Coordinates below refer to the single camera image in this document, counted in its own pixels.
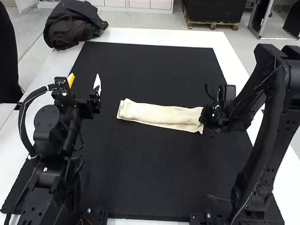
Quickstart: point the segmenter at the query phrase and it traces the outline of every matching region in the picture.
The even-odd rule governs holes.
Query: white floor
[[[42,31],[48,15],[49,9],[30,9],[22,15],[14,7],[8,7],[9,15],[16,31],[16,38],[19,52],[19,74],[20,85],[26,90],[31,81],[40,70],[47,59],[51,49],[45,44]],[[145,13],[126,13],[99,11],[103,20],[107,20],[109,27],[130,27],[147,29],[169,29],[169,30],[188,30],[185,23],[180,2],[174,4],[172,15],[145,14]],[[286,40],[257,40],[247,28],[250,19],[250,12],[245,12],[240,22],[239,31],[232,31],[227,26],[217,26],[216,31],[223,31],[240,61],[249,74],[252,73],[256,64],[253,50],[258,43],[274,44],[278,48],[284,45],[299,45],[300,41]],[[268,20],[263,37],[287,38],[289,37],[282,29],[283,20],[276,13]],[[209,26],[195,26],[193,30],[210,31]],[[298,157],[300,157],[300,129],[295,134],[292,146]]]

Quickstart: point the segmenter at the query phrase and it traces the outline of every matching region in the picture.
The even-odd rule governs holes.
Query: cream towel
[[[136,103],[126,98],[120,102],[117,118],[192,133],[199,131],[202,134],[203,124],[199,122],[202,109]]]

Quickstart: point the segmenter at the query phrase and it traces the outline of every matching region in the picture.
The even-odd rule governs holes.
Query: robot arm
[[[83,119],[100,113],[100,87],[91,88],[86,99],[78,100],[72,93],[67,78],[56,77],[55,83],[32,92],[22,103],[19,131],[22,142],[34,164],[34,171],[14,208],[7,214],[5,225],[16,205],[24,197],[19,225],[76,225],[80,219],[81,188],[79,171],[83,157],[72,157],[80,135]],[[34,118],[32,146],[25,127],[26,111],[38,96],[52,91],[53,105],[45,105]]]
[[[276,173],[300,124],[300,48],[285,46],[280,51],[259,44],[255,57],[255,70],[240,94],[233,97],[232,86],[220,86],[214,103],[200,116],[205,127],[217,132],[244,131],[265,103],[253,150],[232,188],[231,225],[265,221]]]

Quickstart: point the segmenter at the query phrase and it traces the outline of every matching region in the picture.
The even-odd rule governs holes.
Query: white table
[[[231,47],[225,34],[222,32],[109,28],[104,32],[102,37],[93,41],[144,45],[210,47],[214,49],[227,83],[236,85],[237,93],[241,91],[249,78],[238,56]],[[67,76],[82,46],[83,44],[81,43],[66,51],[53,51],[25,95],[28,95],[30,92],[41,86],[53,83],[53,79],[56,76]],[[52,97],[50,93],[47,93],[36,99],[32,106],[30,106],[26,126],[31,141],[33,141],[33,119],[36,112],[45,104],[52,103]],[[24,163],[25,157],[28,155],[19,138],[17,114],[17,112],[12,112],[11,116],[0,130],[0,205],[3,204],[7,197]],[[247,130],[252,144],[255,142],[262,118],[263,114],[259,111],[256,114],[252,125]],[[298,203],[300,202],[299,174],[300,161],[293,149],[289,147],[277,173],[273,191],[286,225],[298,224]],[[5,215],[0,214],[0,224],[3,224],[4,219]],[[108,224],[159,225],[183,223],[109,219]]]
[[[11,112],[14,110],[16,104],[3,103],[0,104],[0,129],[10,116]]]

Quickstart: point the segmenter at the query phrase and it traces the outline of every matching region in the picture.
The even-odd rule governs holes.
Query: wooden pallet
[[[232,23],[232,22],[202,22],[202,21],[191,21],[188,17],[188,13],[186,11],[186,8],[184,5],[181,5],[184,18],[187,22],[187,28],[192,29],[193,24],[209,24],[211,30],[215,30],[217,25],[230,25],[234,31],[237,31],[239,29],[239,22]]]

